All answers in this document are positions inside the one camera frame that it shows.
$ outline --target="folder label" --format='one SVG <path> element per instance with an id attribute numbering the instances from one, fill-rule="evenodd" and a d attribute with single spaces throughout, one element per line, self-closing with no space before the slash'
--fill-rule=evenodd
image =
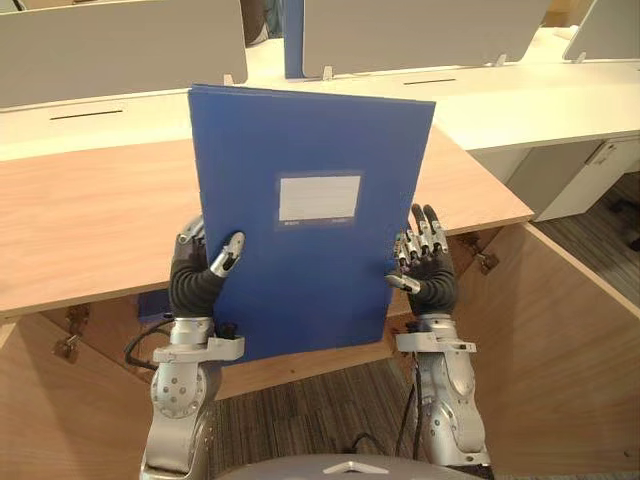
<path id="1" fill-rule="evenodd" d="M 281 225 L 350 223 L 356 213 L 360 175 L 280 179 Z"/>

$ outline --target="blue folder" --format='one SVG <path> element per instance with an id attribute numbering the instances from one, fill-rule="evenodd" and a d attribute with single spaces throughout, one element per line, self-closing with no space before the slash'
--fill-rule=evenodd
<path id="1" fill-rule="evenodd" d="M 246 234 L 214 309 L 242 361 L 380 340 L 435 104 L 196 85 L 189 105 L 209 259 Z"/>

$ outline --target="robotic arm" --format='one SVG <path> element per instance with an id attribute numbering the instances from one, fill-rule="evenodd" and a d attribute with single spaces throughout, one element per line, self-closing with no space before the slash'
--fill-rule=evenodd
<path id="1" fill-rule="evenodd" d="M 398 235 L 397 269 L 386 276 L 407 292 L 416 322 L 397 335 L 398 350 L 414 352 L 419 381 L 418 412 L 424 410 L 429 460 L 435 465 L 486 465 L 484 425 L 474 401 L 475 378 L 469 355 L 473 343 L 460 340 L 451 313 L 457 300 L 453 262 L 444 231 L 429 205 L 411 208 L 418 233 Z"/>
<path id="2" fill-rule="evenodd" d="M 244 353 L 244 338 L 233 325 L 215 326 L 213 307 L 240 258 L 244 234 L 236 232 L 207 267 L 202 217 L 176 238 L 169 300 L 175 317 L 168 346 L 153 359 L 153 421 L 140 478 L 205 479 L 208 475 L 211 404 L 220 387 L 221 361 Z"/>
<path id="3" fill-rule="evenodd" d="M 484 426 L 474 402 L 469 355 L 475 345 L 458 338 L 451 313 L 456 279 L 444 231 L 429 206 L 413 205 L 418 233 L 398 235 L 397 269 L 386 275 L 407 292 L 416 321 L 397 336 L 398 349 L 413 352 L 418 392 L 416 425 L 426 423 L 429 459 L 434 465 L 465 470 L 489 463 Z M 207 266 L 202 219 L 176 238 L 169 298 L 175 317 L 170 344 L 154 351 L 159 364 L 151 382 L 153 422 L 142 460 L 142 480 L 204 480 L 209 475 L 212 401 L 219 389 L 221 362 L 244 353 L 244 338 L 233 325 L 214 325 L 213 307 L 224 281 L 240 258 L 244 234 L 229 237 Z M 449 469 L 401 458 L 364 455 L 300 456 L 239 469 L 225 479 L 326 478 L 360 472 L 358 478 L 468 478 Z"/>

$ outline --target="black cable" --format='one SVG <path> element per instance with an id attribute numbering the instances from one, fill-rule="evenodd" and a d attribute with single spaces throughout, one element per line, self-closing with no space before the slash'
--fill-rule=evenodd
<path id="1" fill-rule="evenodd" d="M 162 320 L 160 323 L 142 332 L 140 335 L 138 335 L 133 340 L 131 340 L 129 344 L 124 348 L 124 361 L 128 365 L 146 368 L 147 370 L 154 370 L 154 371 L 157 370 L 158 369 L 157 365 L 154 365 L 153 363 L 145 362 L 144 360 L 140 360 L 139 358 L 132 356 L 131 352 L 133 352 L 133 349 L 136 348 L 136 346 L 142 341 L 143 338 L 148 337 L 149 335 L 153 335 L 154 333 L 162 333 L 164 335 L 169 335 L 169 333 L 166 330 L 163 330 L 161 327 L 164 327 L 165 325 L 168 325 L 169 323 L 173 323 L 173 322 L 174 322 L 173 316 L 170 318 L 166 318 L 165 320 Z"/>
<path id="2" fill-rule="evenodd" d="M 371 440 L 371 443 L 373 443 L 375 445 L 375 447 L 378 450 L 378 453 L 380 453 L 380 455 L 384 455 L 385 457 L 389 456 L 387 454 L 387 451 L 385 450 L 384 446 L 380 442 L 380 440 L 378 440 L 376 437 L 374 437 L 373 435 L 371 435 L 371 434 L 369 434 L 367 432 L 359 433 L 358 436 L 353 441 L 353 443 L 351 444 L 351 448 L 343 450 L 343 453 L 358 453 L 358 443 L 360 443 L 360 440 L 365 439 L 365 438 L 367 440 Z"/>
<path id="3" fill-rule="evenodd" d="M 418 459 L 418 447 L 420 446 L 420 436 L 422 434 L 422 375 L 420 375 L 420 364 L 416 359 L 416 392 L 418 402 L 418 418 L 416 420 L 416 432 L 413 436 L 413 459 Z"/>
<path id="4" fill-rule="evenodd" d="M 396 449 L 394 450 L 395 456 L 400 456 L 400 445 L 402 444 L 402 436 L 404 435 L 404 429 L 407 426 L 407 419 L 409 418 L 409 410 L 411 409 L 411 402 L 413 396 L 416 394 L 416 386 L 411 385 L 411 391 L 409 397 L 407 397 L 407 403 L 404 405 L 404 413 L 402 414 L 402 423 L 400 423 L 400 430 L 398 431 L 398 439 L 396 440 Z"/>
<path id="5" fill-rule="evenodd" d="M 491 465 L 447 465 L 447 468 L 467 473 L 474 477 L 484 478 L 485 480 L 495 480 Z"/>

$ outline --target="gray cubicle partition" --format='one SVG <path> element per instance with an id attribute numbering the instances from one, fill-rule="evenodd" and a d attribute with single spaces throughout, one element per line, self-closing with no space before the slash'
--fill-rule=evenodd
<path id="1" fill-rule="evenodd" d="M 0 13 L 17 12 L 18 7 L 13 0 L 0 0 Z"/>
<path id="2" fill-rule="evenodd" d="M 7 13 L 0 45 L 0 107 L 247 79 L 239 0 Z"/>
<path id="3" fill-rule="evenodd" d="M 640 58 L 640 0 L 595 0 L 565 60 Z"/>
<path id="4" fill-rule="evenodd" d="M 550 0 L 305 0 L 303 72 L 483 65 L 522 58 Z"/>

